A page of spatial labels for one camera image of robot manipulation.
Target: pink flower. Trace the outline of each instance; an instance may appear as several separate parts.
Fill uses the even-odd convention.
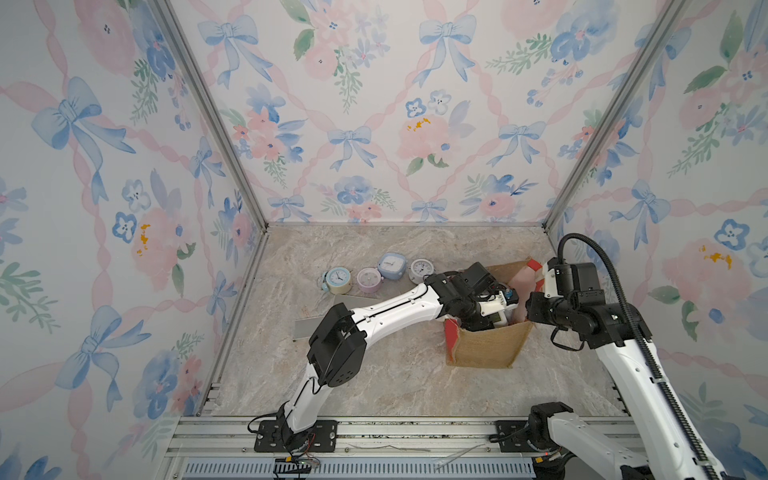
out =
[[[336,54],[333,52],[333,48],[326,43],[315,45],[304,56],[306,73],[317,80],[331,78],[337,65]]]
[[[722,94],[716,88],[696,90],[680,108],[680,125],[686,130],[696,128],[712,120],[720,110]]]
[[[362,209],[360,221],[366,222],[372,218],[382,217],[382,208],[373,202],[366,202],[363,205],[360,205],[360,208]]]
[[[506,217],[515,212],[515,199],[510,194],[488,195],[480,204],[486,217]]]
[[[581,133],[574,135],[574,140],[581,140],[584,143],[582,144],[582,147],[589,142],[589,139],[592,138],[592,134],[594,133],[594,127],[582,127]]]
[[[235,129],[235,133],[234,135],[232,135],[232,138],[234,138],[237,141],[240,141],[240,139],[242,138],[245,138],[246,140],[250,141],[247,128],[245,128],[243,125],[235,125],[233,128]]]
[[[698,322],[698,336],[733,341],[733,331],[748,325],[735,307],[750,295],[752,282],[742,261],[726,247],[706,238],[689,242],[680,255],[662,263],[661,271],[680,298],[696,306],[687,321]]]
[[[350,13],[343,10],[340,0],[335,0],[333,6],[323,5],[320,12],[310,12],[316,45],[325,43],[335,48],[349,44],[349,29],[352,26]]]
[[[254,158],[264,158],[267,161],[275,161],[285,153],[287,149],[283,142],[277,140],[274,131],[262,132],[262,135],[256,137],[250,153]]]
[[[198,359],[195,355],[190,355],[190,358],[184,362],[184,366],[179,371],[179,385],[189,389],[195,383],[195,376],[200,371],[200,367],[203,365],[203,360]]]
[[[133,77],[136,44],[127,13],[117,2],[74,0],[78,32],[99,65],[113,74]]]
[[[171,399],[174,401],[173,405],[170,407],[171,411],[183,412],[184,406],[186,405],[187,399],[189,398],[189,389],[186,386],[179,384],[179,386],[174,390],[173,396],[171,397]]]
[[[524,38],[550,30],[550,26],[565,11],[568,0],[538,0],[537,2],[504,2],[502,23],[522,43]]]
[[[406,122],[400,130],[400,148],[397,154],[411,161],[420,157],[426,161],[429,154],[437,158],[443,157],[446,163],[456,146],[451,144],[452,137],[448,132],[448,122],[440,117],[420,117]]]
[[[234,240],[235,246],[243,248],[248,243],[250,233],[253,230],[250,218],[246,214],[239,213],[235,215],[235,219],[232,220],[232,240]]]
[[[759,45],[751,53],[739,51],[733,57],[728,73],[720,79],[720,90],[728,94],[730,101],[743,104],[753,91],[767,82],[768,55],[765,45]]]
[[[266,110],[266,108],[263,108],[260,114],[253,110],[249,111],[248,116],[250,117],[250,120],[248,121],[248,128],[253,131],[270,133],[277,130],[277,124],[273,121],[270,121],[270,113]]]
[[[156,291],[164,290],[170,271],[178,261],[177,251],[187,251],[190,229],[178,216],[169,217],[161,208],[150,209],[139,221],[131,255],[136,268],[150,277]]]

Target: green leaf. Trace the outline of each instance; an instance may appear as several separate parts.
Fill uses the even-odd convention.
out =
[[[170,278],[173,279],[179,295],[184,296],[184,271],[181,269],[181,265],[178,263],[174,265],[174,269],[170,272]]]
[[[243,115],[240,114],[239,111],[235,110],[234,108],[230,108],[230,112],[232,112],[232,116],[237,120],[237,124],[241,127],[245,127],[245,118],[243,118]]]
[[[696,334],[696,327],[699,325],[698,322],[689,322],[688,321],[688,315],[690,315],[691,312],[696,310],[696,306],[693,302],[690,300],[686,300],[685,303],[683,303],[683,328],[685,329],[685,333],[688,334],[688,336],[692,339],[694,339],[694,342],[698,341]]]
[[[408,165],[408,170],[406,170],[406,177],[409,175],[413,175],[417,171],[421,170],[424,166],[424,159],[421,157],[416,157],[413,160],[411,160],[411,163]]]
[[[296,37],[296,41],[293,43],[293,56],[296,57],[296,60],[299,60],[304,56],[307,50],[312,48],[312,45],[315,44],[315,31],[311,28],[308,28],[307,30],[302,30],[299,33],[299,36]]]
[[[185,253],[181,248],[179,250],[176,250],[176,257],[178,257],[179,260],[185,260],[189,257],[192,257],[192,253],[194,253],[194,248],[197,245],[197,243],[189,244],[187,243],[187,252]]]
[[[683,93],[686,94],[691,91],[696,91],[699,88],[709,87],[710,85],[714,84],[717,79],[720,78],[725,72],[725,67],[720,65],[708,68],[707,70],[702,71],[696,75],[696,77],[690,81]]]
[[[288,16],[299,23],[310,23],[310,16],[306,13],[306,8],[301,5],[300,0],[280,0],[283,8],[288,12]]]
[[[18,269],[19,263],[9,263],[8,266],[3,270],[2,275],[3,276],[11,276],[17,269]]]
[[[741,41],[744,38],[744,25],[741,23],[741,18],[736,15],[734,10],[730,14],[730,20],[728,26],[725,27],[723,33],[723,39],[720,40],[720,55],[725,58],[725,61],[730,63],[733,60],[733,56],[739,51]]]
[[[680,299],[680,293],[675,287],[671,285],[654,288],[648,292],[648,295],[653,299],[656,299],[662,303],[666,303],[667,305],[676,303]]]

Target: black cable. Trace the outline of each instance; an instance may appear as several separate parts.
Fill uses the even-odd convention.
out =
[[[648,344],[645,342],[645,337],[643,337],[636,319],[632,316],[629,303],[627,303],[627,297],[624,295],[624,289],[621,287],[621,281],[619,281],[619,276],[616,273],[613,262],[611,262],[611,258],[608,257],[608,254],[605,253],[605,250],[603,250],[602,247],[590,237],[582,235],[581,233],[568,233],[560,239],[560,243],[558,244],[558,262],[560,264],[563,264],[563,251],[565,250],[565,243],[570,239],[581,240],[582,242],[586,243],[589,247],[592,248],[592,250],[595,251],[598,257],[600,257],[600,260],[602,260],[605,264],[605,268],[608,271],[608,276],[611,278],[614,290],[616,291],[616,298],[618,300],[619,307],[621,308],[621,312],[624,314],[624,318],[629,324],[630,330],[632,331],[632,336],[637,342],[637,346],[640,347],[640,351],[643,353],[643,358],[645,359],[651,374],[654,376],[654,379],[662,380],[660,382],[656,382],[656,385],[658,385],[659,390],[661,390],[662,395],[664,395],[664,398],[667,400],[667,404],[672,409],[672,413],[677,420],[677,424],[683,430],[691,450],[693,450],[694,454],[696,454],[697,462],[699,464],[708,463],[709,459],[707,457],[707,453],[702,448],[701,442],[696,437],[696,433],[694,432],[693,427],[685,417],[683,409],[680,407],[680,403],[678,403],[677,399],[675,399],[675,396],[672,393],[672,388],[670,388],[667,382],[664,381],[664,376],[661,375],[661,367],[656,362],[654,356],[650,353]],[[707,475],[709,480],[719,480],[715,469],[711,465],[701,465],[701,468],[704,470],[704,473]]]
[[[254,422],[255,422],[256,420],[258,420],[258,419],[265,419],[265,418],[268,418],[268,417],[275,417],[275,418],[276,418],[276,417],[277,417],[277,412],[274,412],[274,413],[267,413],[266,415],[259,415],[259,416],[257,416],[257,417],[254,417],[254,418],[253,418],[253,420],[251,420],[250,422],[248,422],[248,425],[246,425],[246,427],[245,427],[245,428],[247,428],[247,429],[248,429],[248,432],[251,432],[251,433],[258,433],[258,432],[259,432],[258,430],[252,430],[252,429],[251,429],[251,427],[250,427],[250,426],[251,426],[251,424],[252,424],[252,423],[254,423]]]
[[[514,438],[514,437],[516,437],[516,436],[518,436],[518,435],[520,435],[522,433],[529,432],[530,430],[531,430],[531,426],[526,425],[524,428],[519,429],[519,430],[515,430],[514,432],[508,433],[507,435],[499,436],[498,433],[494,434],[494,435],[489,435],[488,436],[488,441],[490,443],[501,443],[501,442],[504,442],[506,440],[512,439],[512,438]]]

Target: blue flower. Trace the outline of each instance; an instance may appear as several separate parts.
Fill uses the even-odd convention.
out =
[[[128,202],[128,208],[133,213],[146,210],[152,204],[152,199],[144,191],[141,180],[126,180],[125,187],[123,187],[123,198]]]
[[[134,390],[134,416],[145,415],[155,420],[163,415],[168,405],[168,396],[178,384],[179,357],[168,350],[160,351],[147,366]]]
[[[27,190],[25,188],[17,188],[9,192],[5,190],[5,180],[0,177],[0,217],[2,217],[7,208],[17,212],[27,211],[27,205],[22,202],[27,197]]]
[[[623,73],[618,77],[614,78],[613,80],[609,81],[607,84],[611,87],[611,90],[616,90],[621,86],[622,83],[624,83],[624,79],[626,77],[627,77],[627,74]]]
[[[176,62],[165,45],[163,32],[157,26],[157,22],[146,3],[139,3],[138,6],[132,8],[130,16],[134,26],[136,45],[146,53],[152,71],[165,80],[165,75],[176,69]]]
[[[382,13],[381,5],[377,5],[376,14],[373,16],[373,22],[376,24],[377,27],[383,30],[384,28],[386,28],[387,20],[389,20],[389,15],[384,15]]]
[[[208,315],[213,315],[216,310],[221,310],[222,331],[226,331],[227,329],[227,304],[224,302],[224,299],[229,296],[237,295],[234,282],[232,282],[227,288],[224,288],[226,285],[227,278],[221,271],[219,271],[219,273],[216,275],[216,286],[214,287],[214,292],[211,294],[208,300],[208,305],[206,306]]]
[[[362,43],[362,39],[357,39],[357,48],[355,48],[355,55],[357,59],[355,64],[359,67],[365,65],[367,68],[371,66],[371,60],[374,60],[376,56],[371,53],[371,41],[366,39],[366,43]]]
[[[429,107],[429,110],[434,110],[438,115],[444,115],[448,111],[448,103],[450,103],[451,98],[451,95],[446,94],[445,90],[435,90],[429,94],[427,107]]]
[[[253,111],[261,114],[261,111],[266,108],[266,111],[270,114],[270,121],[275,123],[280,122],[280,115],[277,113],[277,108],[286,104],[285,98],[273,98],[272,95],[270,95],[270,91],[266,89],[264,84],[259,84],[259,86],[256,88],[248,87],[245,89],[245,91],[250,96],[250,98],[248,98],[245,103],[250,105]]]
[[[355,14],[355,22],[357,23],[357,28],[355,28],[355,31],[362,33],[363,35],[368,35],[366,33],[366,28],[371,26],[371,22],[368,22],[367,20],[368,20],[367,13]]]
[[[8,218],[0,223],[0,255],[5,251],[6,243],[19,245],[22,242],[21,237],[11,233],[11,230],[16,228],[16,222],[18,222],[18,218]]]
[[[592,240],[598,242],[598,245],[605,250],[608,258],[611,259],[611,262],[614,265],[619,263],[619,259],[621,258],[619,243],[614,239],[614,236],[611,235],[609,230],[596,230],[592,235]],[[597,267],[598,272],[604,275],[608,274],[608,270],[605,268],[605,263],[603,263],[603,260],[600,260],[598,253],[592,250],[591,247],[587,247],[587,257],[592,260],[592,263]]]
[[[509,182],[515,179],[512,175],[504,175],[497,179],[495,175],[488,175],[482,185],[482,191],[486,194],[501,194],[510,193],[512,188],[508,185]]]
[[[738,251],[746,247],[746,236],[750,226],[746,223],[736,223],[733,218],[723,222],[723,226],[715,232],[715,241],[722,243],[731,250]]]
[[[597,172],[598,185],[602,187],[603,185],[605,185],[605,181],[610,180],[611,177],[613,176],[614,176],[614,173],[608,170],[607,166],[604,165],[603,167],[598,168],[598,172]]]
[[[354,177],[341,177],[333,186],[336,191],[336,198],[342,204],[362,205],[373,197],[373,187],[371,182],[359,175]]]
[[[613,0],[593,0],[566,12],[558,21],[559,35],[552,41],[552,60],[583,60],[596,54],[616,36]]]
[[[114,216],[112,234],[117,238],[123,239],[125,243],[130,243],[134,239],[137,223],[135,215],[117,212]]]
[[[750,271],[758,278],[768,278],[768,237],[762,243],[750,243],[746,248],[750,257]]]
[[[379,33],[379,31],[374,28],[371,33],[371,39],[373,40],[373,49],[376,50],[379,57],[383,57],[384,54],[389,51],[389,45],[384,43],[386,41],[386,33],[383,31]]]
[[[755,135],[750,130],[751,128],[765,128],[765,122],[763,119],[766,117],[766,112],[762,112],[759,115],[757,110],[759,107],[755,105],[748,114],[736,114],[736,125],[727,127],[723,133],[728,137],[733,137],[733,146],[737,146],[742,138],[747,140],[754,140]]]
[[[426,112],[427,107],[424,106],[421,98],[416,98],[414,101],[406,102],[406,113],[408,114],[408,118],[415,118],[423,115]]]
[[[17,443],[13,452],[8,455],[3,463],[0,463],[0,479],[1,480],[18,480],[22,474],[22,460],[19,455],[19,451],[22,448],[21,443]],[[54,467],[45,471],[45,467],[48,466],[48,456],[40,457],[27,470],[24,475],[24,480],[54,480],[61,474],[61,468]]]
[[[643,118],[639,115],[640,107],[643,104],[643,98],[638,96],[627,107],[627,110],[621,117],[624,119],[624,124],[619,129],[619,138],[624,138],[624,135],[629,131],[629,127],[640,127],[643,124]]]
[[[731,422],[707,418],[697,422],[697,430],[712,453],[723,463],[729,475],[746,478],[745,472],[757,478],[768,478],[768,469],[752,453],[739,447],[741,431]]]

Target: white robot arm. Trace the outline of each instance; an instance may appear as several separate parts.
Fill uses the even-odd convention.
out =
[[[576,238],[590,245],[608,267],[618,303],[606,304],[593,263],[566,264],[564,242]],[[429,276],[415,289],[375,306],[349,311],[332,307],[310,338],[303,381],[293,398],[277,413],[273,437],[288,452],[308,445],[318,412],[331,388],[348,382],[360,369],[366,347],[417,322],[451,315],[462,328],[493,328],[491,313],[517,306],[514,290],[498,283],[479,263],[462,273]],[[545,291],[526,303],[528,319],[572,329],[582,344],[595,349],[613,377],[645,444],[647,457],[623,449],[614,440],[581,421],[563,403],[533,406],[526,429],[511,436],[540,451],[566,448],[607,480],[736,480],[708,449],[667,382],[656,347],[642,316],[626,302],[610,259],[593,240],[570,233],[558,256],[548,263]],[[505,438],[493,435],[492,442]]]

